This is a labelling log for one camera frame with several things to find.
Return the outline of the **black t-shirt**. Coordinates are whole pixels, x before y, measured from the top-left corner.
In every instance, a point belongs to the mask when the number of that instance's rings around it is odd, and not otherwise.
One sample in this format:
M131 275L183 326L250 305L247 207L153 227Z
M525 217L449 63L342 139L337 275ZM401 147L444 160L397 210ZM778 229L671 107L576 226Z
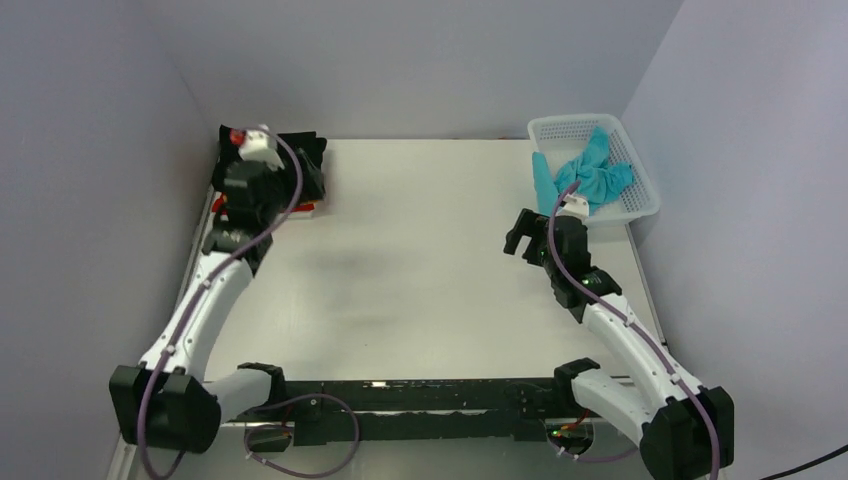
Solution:
M225 174L230 167L242 160L238 150L245 135L244 129L225 125L219 127L218 160L213 170L211 185L223 192ZM315 131L278 133L278 136L294 151L303 173L300 204L314 203L324 199L326 188L322 172L323 155L327 139Z

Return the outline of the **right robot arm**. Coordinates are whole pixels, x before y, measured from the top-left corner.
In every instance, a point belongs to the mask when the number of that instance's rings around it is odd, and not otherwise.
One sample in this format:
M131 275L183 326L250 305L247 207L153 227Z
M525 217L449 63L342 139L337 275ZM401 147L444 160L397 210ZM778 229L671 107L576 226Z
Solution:
M734 461L734 402L706 387L638 318L620 285L593 264L588 229L573 216L522 210L505 235L504 251L544 269L557 303L626 368L625 387L594 360L557 367L551 401L557 411L599 415L630 440L655 479L717 478Z

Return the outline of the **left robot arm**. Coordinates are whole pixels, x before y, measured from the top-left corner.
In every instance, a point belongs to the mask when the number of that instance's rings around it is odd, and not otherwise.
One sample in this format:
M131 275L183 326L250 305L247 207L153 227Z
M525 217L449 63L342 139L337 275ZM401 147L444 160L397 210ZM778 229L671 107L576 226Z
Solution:
M127 443L203 453L220 426L239 415L252 410L272 420L285 411L286 380L278 366L246 362L219 380L205 375L225 321L270 250L273 231L322 186L321 171L305 159L243 159L225 169L184 297L139 362L116 367L109 380Z

